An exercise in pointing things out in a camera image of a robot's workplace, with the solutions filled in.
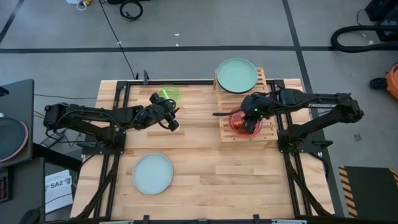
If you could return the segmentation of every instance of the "wooden tabletop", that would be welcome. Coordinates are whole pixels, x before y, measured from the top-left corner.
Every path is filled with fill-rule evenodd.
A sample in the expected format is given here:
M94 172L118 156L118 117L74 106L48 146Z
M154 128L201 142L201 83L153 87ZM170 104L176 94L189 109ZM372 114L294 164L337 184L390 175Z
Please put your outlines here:
M97 108L111 109L116 80L102 81ZM286 79L286 88L303 90L299 79ZM132 86L128 106L149 105L159 86ZM181 85L180 127L170 132L159 125L142 131L128 130L126 149L120 158L113 202L112 220L251 219L293 218L283 155L275 146L224 147L212 85ZM307 109L292 113L294 123L310 120ZM174 168L170 186L157 195L145 195L132 182L132 170L144 155L166 155ZM307 186L333 213L322 162L301 154ZM71 217L78 215L98 188L103 156L95 156L81 168ZM304 214L301 193L300 211ZM108 193L103 197L104 215Z

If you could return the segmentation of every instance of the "gray floor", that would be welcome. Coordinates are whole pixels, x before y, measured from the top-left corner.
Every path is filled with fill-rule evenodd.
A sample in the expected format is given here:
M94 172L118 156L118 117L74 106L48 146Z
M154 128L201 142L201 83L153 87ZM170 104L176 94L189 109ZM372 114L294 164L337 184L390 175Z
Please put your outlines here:
M369 0L288 0L301 46L329 46L340 27L356 25L356 12ZM0 30L17 0L0 3ZM143 16L126 22L117 6L104 5L124 47L175 47L258 45L293 46L282 0L151 0L142 2ZM371 24L364 13L363 24ZM357 32L341 37L344 44L378 42L375 34ZM64 0L25 0L17 12L1 49L65 49L118 47L98 1L80 12ZM302 78L296 53L291 50L209 50L126 53L135 72L143 69L153 78L212 78L225 59L242 57L264 67L268 78ZM314 92L352 92L365 117L356 124L337 124L325 129L334 171L340 165L391 167L398 170L395 137L398 102L368 82L381 77L398 60L395 52L344 54L330 51L303 52ZM62 96L96 96L104 79L132 77L121 53L0 54L0 85L33 78L35 92ZM35 97L35 109L65 101L94 106L95 100L63 100ZM41 120L35 118L34 141L45 138ZM74 139L77 133L67 131ZM362 140L356 141L354 134ZM57 145L55 150L74 153L78 147ZM70 208L48 220L66 218Z

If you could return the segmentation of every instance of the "light blue plate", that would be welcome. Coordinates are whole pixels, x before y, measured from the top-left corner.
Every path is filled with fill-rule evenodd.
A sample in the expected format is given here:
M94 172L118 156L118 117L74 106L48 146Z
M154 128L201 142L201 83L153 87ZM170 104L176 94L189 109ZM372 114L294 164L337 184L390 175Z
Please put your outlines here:
M167 157L159 153L144 155L133 168L132 181L144 194L159 194L173 179L173 166Z
M256 85L257 69L246 59L231 58L219 65L217 81L228 92L245 93Z

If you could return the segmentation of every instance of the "yellow black striped sign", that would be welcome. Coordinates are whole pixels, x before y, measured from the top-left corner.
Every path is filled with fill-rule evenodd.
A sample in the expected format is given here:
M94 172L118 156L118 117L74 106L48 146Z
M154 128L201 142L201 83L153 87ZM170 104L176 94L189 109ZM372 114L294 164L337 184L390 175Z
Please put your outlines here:
M398 173L397 173L397 171L396 170L394 170L394 169L389 169L391 172L392 172L392 175L394 176L394 179L396 180L396 184L397 184L397 187L398 187Z
M356 218L358 214L356 213L354 196L351 193L351 187L349 186L349 179L347 171L343 166L338 168L338 172L340 175L341 184L343 185L343 192L346 199L348 214L350 218Z

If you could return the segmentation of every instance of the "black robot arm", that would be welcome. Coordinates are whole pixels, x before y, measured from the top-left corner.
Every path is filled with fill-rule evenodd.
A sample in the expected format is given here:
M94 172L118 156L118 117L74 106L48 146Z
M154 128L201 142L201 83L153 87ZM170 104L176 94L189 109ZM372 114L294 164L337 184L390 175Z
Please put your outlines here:
M175 113L178 110L175 109L174 100L166 100L157 93L153 93L149 100L152 104L146 107L140 105L116 110L68 105L66 103L47 105L43 124L47 131L68 128L92 135L97 141L107 145L116 144L120 137L118 133L124 133L131 128L141 130L159 123L163 128L175 131L179 124L174 120ZM168 122L168 126L161 123L163 120ZM113 126L101 128L90 124L89 121L113 123L119 130L116 130Z
M308 134L323 129L335 123L355 123L364 113L360 110L358 102L353 100L348 93L336 94L309 94L300 90L283 89L270 93L253 93L243 99L240 109L231 113L214 113L215 116L226 116L238 111L243 111L243 129L251 134L257 122L263 118L269 119L278 114L287 114L302 108L331 109L329 113L315 118L305 124L293 124L287 128L284 142L295 144L304 139Z

